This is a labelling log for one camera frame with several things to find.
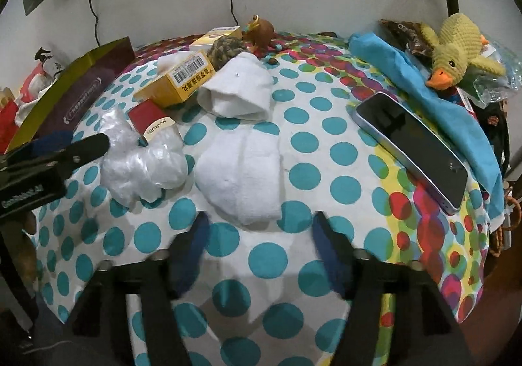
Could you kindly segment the brown patterned snack packet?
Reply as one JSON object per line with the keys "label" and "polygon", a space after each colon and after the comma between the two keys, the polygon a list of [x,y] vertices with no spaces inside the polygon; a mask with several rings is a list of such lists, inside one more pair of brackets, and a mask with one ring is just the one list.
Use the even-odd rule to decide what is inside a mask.
{"label": "brown patterned snack packet", "polygon": [[379,24],[402,50],[408,50],[417,58],[432,58],[433,49],[421,34],[418,22],[381,19]]}

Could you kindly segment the yellow white medicine box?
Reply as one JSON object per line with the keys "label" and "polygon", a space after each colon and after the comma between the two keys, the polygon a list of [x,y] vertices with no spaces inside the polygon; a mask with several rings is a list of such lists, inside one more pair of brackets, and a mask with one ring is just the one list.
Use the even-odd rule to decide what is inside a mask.
{"label": "yellow white medicine box", "polygon": [[216,40],[225,36],[232,36],[241,39],[241,28],[239,26],[214,27],[209,32],[193,41],[189,45],[189,50],[195,52],[208,52]]}

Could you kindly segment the brown bird figurine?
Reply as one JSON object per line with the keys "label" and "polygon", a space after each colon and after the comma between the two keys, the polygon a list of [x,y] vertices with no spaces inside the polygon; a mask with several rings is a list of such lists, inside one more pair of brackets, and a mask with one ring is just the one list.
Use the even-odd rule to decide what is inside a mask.
{"label": "brown bird figurine", "polygon": [[248,43],[248,51],[260,61],[277,65],[279,61],[275,57],[282,50],[281,44],[274,41],[275,29],[273,24],[254,15],[242,32],[243,40]]}

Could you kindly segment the gold tin box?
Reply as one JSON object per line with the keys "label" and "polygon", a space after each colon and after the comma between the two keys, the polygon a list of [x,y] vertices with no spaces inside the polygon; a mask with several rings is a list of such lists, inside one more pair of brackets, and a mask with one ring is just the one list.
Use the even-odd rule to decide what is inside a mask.
{"label": "gold tin box", "polygon": [[98,97],[134,58],[131,40],[126,36],[74,60],[38,100],[6,150],[12,151],[53,132],[74,131]]}

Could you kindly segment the black smartphone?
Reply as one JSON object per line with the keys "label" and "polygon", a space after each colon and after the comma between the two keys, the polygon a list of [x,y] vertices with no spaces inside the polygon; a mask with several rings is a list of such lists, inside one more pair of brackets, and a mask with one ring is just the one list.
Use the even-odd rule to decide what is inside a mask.
{"label": "black smartphone", "polygon": [[468,172],[458,156],[417,116],[384,92],[362,101],[351,116],[404,165],[447,214],[459,211]]}

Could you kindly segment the polka dot tablecloth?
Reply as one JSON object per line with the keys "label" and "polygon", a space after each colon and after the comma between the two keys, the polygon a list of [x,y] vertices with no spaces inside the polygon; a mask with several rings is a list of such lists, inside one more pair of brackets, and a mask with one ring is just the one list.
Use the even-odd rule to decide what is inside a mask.
{"label": "polka dot tablecloth", "polygon": [[351,119],[360,100],[392,82],[333,37],[281,34],[267,70],[272,116],[252,126],[275,139],[283,195],[261,230],[220,215],[193,180],[152,202],[126,208],[102,185],[98,164],[72,175],[66,195],[37,212],[38,286],[66,320],[104,259],[131,263],[167,247],[198,211],[210,240],[195,286],[174,303],[196,365],[326,365],[348,316],[328,286],[312,244],[314,212],[380,260],[421,261],[458,321],[476,307],[487,255],[487,215],[479,183],[469,179],[459,212],[449,216],[385,149]]}

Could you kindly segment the blue cloth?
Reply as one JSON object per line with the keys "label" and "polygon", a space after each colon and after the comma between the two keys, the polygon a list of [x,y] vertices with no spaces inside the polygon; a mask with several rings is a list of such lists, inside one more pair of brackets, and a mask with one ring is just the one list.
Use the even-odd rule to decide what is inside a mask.
{"label": "blue cloth", "polygon": [[486,210],[494,221],[504,214],[502,174],[493,149],[479,123],[465,108],[441,99],[425,85],[415,64],[377,34],[353,34],[350,53],[385,74],[398,88],[414,98],[423,114],[436,122],[471,165],[473,174],[489,194]]}

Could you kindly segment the red paper bag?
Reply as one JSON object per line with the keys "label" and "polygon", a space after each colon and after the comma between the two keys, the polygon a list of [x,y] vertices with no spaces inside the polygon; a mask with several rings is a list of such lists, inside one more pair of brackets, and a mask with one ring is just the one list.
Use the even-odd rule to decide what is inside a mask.
{"label": "red paper bag", "polygon": [[18,112],[18,106],[13,100],[8,100],[5,106],[1,107],[0,112],[0,153],[5,153],[12,138],[18,131],[19,127],[15,124],[15,117]]}

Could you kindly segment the yellow knitted duck toy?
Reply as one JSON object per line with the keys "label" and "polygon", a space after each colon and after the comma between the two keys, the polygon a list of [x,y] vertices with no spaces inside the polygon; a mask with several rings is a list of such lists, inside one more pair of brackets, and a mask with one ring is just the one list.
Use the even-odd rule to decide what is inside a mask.
{"label": "yellow knitted duck toy", "polygon": [[488,40],[480,28],[463,13],[450,15],[439,33],[421,22],[420,33],[432,48],[432,72],[426,85],[437,91],[456,86],[471,65],[495,76],[503,76],[505,67],[481,55]]}

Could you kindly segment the white small sock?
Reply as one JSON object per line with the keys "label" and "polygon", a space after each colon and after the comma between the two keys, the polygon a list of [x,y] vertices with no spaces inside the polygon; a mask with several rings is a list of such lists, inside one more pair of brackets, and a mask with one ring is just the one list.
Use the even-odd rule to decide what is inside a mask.
{"label": "white small sock", "polygon": [[174,53],[161,56],[157,61],[157,75],[162,76],[173,69],[178,64],[186,61],[193,53],[191,51],[176,51]]}

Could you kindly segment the braided rope ball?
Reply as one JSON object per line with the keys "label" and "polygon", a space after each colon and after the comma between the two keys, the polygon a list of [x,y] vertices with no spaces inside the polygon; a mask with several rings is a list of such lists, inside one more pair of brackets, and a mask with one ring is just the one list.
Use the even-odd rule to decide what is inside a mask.
{"label": "braided rope ball", "polygon": [[212,44],[207,52],[207,57],[217,72],[231,59],[247,50],[242,39],[234,36],[222,36]]}

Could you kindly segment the yellow barcode medicine box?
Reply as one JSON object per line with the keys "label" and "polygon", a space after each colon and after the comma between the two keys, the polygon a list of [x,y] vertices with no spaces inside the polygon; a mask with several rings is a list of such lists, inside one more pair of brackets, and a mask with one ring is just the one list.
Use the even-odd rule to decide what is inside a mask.
{"label": "yellow barcode medicine box", "polygon": [[203,51],[191,52],[193,55],[183,63],[162,76],[156,75],[133,99],[139,103],[150,99],[161,108],[186,102],[216,73]]}

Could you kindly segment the red white small box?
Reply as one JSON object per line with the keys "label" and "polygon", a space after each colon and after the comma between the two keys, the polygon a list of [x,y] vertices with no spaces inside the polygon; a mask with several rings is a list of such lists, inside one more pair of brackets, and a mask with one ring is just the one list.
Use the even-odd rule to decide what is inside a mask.
{"label": "red white small box", "polygon": [[175,125],[174,120],[150,99],[135,106],[128,116],[135,130],[147,142],[151,142],[159,131]]}

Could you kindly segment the clear plastic bag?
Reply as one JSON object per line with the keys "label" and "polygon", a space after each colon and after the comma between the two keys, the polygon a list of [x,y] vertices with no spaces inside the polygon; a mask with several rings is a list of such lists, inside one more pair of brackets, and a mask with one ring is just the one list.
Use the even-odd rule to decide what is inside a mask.
{"label": "clear plastic bag", "polygon": [[146,146],[139,144],[140,134],[119,108],[103,114],[100,131],[110,142],[100,165],[101,185],[122,206],[129,208],[139,199],[152,203],[163,190],[184,185],[188,165],[180,133],[170,117],[146,127]]}
{"label": "clear plastic bag", "polygon": [[496,76],[470,65],[458,87],[475,105],[485,109],[489,104],[505,101],[521,90],[521,58],[494,40],[483,47],[481,55],[502,64],[505,74]]}

